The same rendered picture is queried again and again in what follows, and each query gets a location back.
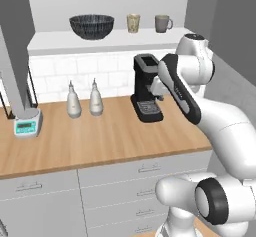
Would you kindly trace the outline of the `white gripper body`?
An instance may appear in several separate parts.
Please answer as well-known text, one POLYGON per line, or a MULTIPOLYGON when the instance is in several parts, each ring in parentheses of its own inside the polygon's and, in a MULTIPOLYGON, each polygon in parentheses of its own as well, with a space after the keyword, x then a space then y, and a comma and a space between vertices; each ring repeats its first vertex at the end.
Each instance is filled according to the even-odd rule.
POLYGON ((164 94, 166 87, 163 85, 159 78, 155 78, 149 88, 149 91, 152 95, 160 101, 164 100, 164 94))

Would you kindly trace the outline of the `white kitchen scale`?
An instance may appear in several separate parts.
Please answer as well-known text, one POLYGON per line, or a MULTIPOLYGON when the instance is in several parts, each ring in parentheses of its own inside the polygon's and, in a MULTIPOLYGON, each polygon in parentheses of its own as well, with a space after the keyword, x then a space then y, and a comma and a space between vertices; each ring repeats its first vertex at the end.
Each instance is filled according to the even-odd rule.
POLYGON ((38 108, 27 108, 20 117, 14 120, 14 135, 17 138, 33 138, 40 133, 43 122, 42 111, 38 108))

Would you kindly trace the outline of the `grey mug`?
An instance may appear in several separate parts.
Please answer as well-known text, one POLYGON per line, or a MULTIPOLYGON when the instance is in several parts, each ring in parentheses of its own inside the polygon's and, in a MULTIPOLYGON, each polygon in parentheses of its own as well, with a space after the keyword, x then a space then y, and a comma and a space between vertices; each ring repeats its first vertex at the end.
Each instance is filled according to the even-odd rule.
POLYGON ((173 28, 173 20, 168 15, 155 16, 155 30, 157 33, 165 33, 173 28))

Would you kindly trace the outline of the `short grey drawer front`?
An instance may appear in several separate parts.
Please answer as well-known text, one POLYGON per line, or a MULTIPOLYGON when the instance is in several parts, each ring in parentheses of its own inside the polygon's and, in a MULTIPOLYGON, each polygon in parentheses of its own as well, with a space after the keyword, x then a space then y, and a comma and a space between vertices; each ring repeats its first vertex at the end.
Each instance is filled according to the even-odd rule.
POLYGON ((78 180, 76 170, 4 179, 0 180, 0 200, 73 190, 77 187, 78 180), (21 192, 15 191, 21 184, 33 182, 41 183, 43 185, 42 188, 21 192))

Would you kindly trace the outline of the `grey wall cabinet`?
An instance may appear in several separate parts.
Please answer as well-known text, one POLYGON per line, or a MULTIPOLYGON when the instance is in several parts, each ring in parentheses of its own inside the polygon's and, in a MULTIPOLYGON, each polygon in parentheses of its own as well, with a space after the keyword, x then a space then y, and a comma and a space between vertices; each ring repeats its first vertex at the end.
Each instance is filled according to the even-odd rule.
POLYGON ((210 47, 256 86, 256 0, 217 0, 210 47))

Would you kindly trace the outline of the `grey cabinet door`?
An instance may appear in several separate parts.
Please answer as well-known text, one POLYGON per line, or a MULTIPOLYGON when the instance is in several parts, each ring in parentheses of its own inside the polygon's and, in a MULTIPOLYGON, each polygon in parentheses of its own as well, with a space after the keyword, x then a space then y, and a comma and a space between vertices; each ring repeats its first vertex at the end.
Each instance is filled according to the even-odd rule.
POLYGON ((27 106, 27 47, 34 34, 29 0, 0 0, 0 74, 17 117, 27 106))
POLYGON ((184 27, 209 39, 217 0, 188 0, 184 27))

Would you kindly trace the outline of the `wide grey drawer front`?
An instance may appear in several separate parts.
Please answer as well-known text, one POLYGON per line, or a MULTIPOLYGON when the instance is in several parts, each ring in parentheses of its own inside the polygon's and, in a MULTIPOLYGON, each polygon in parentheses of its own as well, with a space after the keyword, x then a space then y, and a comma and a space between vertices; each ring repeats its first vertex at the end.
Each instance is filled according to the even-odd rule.
POLYGON ((157 175, 147 178, 83 187, 82 195, 85 207, 96 208, 106 205, 114 205, 140 199, 152 198, 155 196, 155 194, 138 197, 137 192, 151 188, 155 190, 155 184, 164 176, 157 175))
POLYGON ((144 218, 137 217, 138 210, 154 209, 155 213, 147 216, 166 214, 168 207, 162 205, 158 200, 147 198, 143 200, 130 201, 114 205, 106 205, 85 210, 86 224, 88 228, 104 226, 110 223, 126 222, 128 220, 144 218))
POLYGON ((164 223, 164 215, 135 219, 123 223, 112 223, 105 226, 97 226, 87 230, 88 237, 133 237, 139 235, 135 230, 140 227, 152 226, 153 231, 164 223))
POLYGON ((176 174, 190 171, 206 171, 212 151, 201 151, 187 154, 171 155, 153 159, 95 166, 78 170, 82 187, 108 184, 125 180, 146 178, 156 175, 176 174), (158 163, 161 169, 154 172, 139 173, 143 165, 158 163))

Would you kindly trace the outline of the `dark patterned bowl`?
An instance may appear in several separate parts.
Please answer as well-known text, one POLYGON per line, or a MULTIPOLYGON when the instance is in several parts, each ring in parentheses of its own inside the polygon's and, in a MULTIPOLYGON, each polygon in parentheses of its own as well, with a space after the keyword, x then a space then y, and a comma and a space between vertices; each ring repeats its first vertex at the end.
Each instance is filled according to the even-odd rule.
POLYGON ((114 18, 108 15, 87 14, 69 19, 73 32, 85 40, 101 40, 111 33, 114 18))

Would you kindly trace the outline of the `white bottle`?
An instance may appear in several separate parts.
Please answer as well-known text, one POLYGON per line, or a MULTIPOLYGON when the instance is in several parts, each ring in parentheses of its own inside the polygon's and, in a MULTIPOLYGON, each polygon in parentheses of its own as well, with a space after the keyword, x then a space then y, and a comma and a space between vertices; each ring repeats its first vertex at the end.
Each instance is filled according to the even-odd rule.
POLYGON ((103 102, 96 81, 92 83, 89 110, 93 116, 100 116, 103 113, 103 102))
POLYGON ((78 118, 82 113, 78 95, 75 92, 74 85, 72 83, 69 83, 69 92, 67 96, 67 113, 71 118, 78 118))

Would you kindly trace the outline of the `white cabinet shelf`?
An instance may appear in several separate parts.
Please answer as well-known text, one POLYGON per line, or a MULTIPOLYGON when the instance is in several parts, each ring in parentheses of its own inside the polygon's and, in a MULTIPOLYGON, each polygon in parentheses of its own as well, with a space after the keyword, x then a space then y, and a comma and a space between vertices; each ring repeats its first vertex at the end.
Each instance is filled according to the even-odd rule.
POLYGON ((102 40, 84 40, 73 31, 38 32, 27 46, 30 56, 102 53, 134 50, 173 49, 190 30, 179 27, 166 33, 154 29, 140 29, 129 33, 126 29, 113 30, 102 40))

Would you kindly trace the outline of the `black coffee machine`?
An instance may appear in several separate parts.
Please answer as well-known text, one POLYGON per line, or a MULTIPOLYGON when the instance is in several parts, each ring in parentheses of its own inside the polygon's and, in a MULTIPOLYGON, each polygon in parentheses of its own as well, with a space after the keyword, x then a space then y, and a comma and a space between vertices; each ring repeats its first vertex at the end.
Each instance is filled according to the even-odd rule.
POLYGON ((163 120, 161 109, 156 103, 156 96, 150 91, 157 76, 157 67, 158 59, 153 54, 137 54, 134 57, 135 84, 130 99, 138 118, 144 123, 163 120))

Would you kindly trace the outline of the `grey cupboard door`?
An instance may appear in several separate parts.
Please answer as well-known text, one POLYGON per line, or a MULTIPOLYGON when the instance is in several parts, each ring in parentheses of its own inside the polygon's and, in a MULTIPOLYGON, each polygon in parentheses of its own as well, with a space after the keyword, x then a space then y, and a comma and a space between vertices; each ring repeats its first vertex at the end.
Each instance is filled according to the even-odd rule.
POLYGON ((0 201, 0 219, 8 237, 87 237, 78 190, 0 201))

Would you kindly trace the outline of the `beige patterned glass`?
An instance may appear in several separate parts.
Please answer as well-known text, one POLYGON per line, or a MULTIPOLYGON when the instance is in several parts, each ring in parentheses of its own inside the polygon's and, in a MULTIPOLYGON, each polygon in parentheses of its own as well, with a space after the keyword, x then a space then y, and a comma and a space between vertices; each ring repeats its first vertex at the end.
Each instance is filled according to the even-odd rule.
POLYGON ((137 33, 139 30, 140 15, 128 14, 127 15, 127 28, 129 33, 137 33))

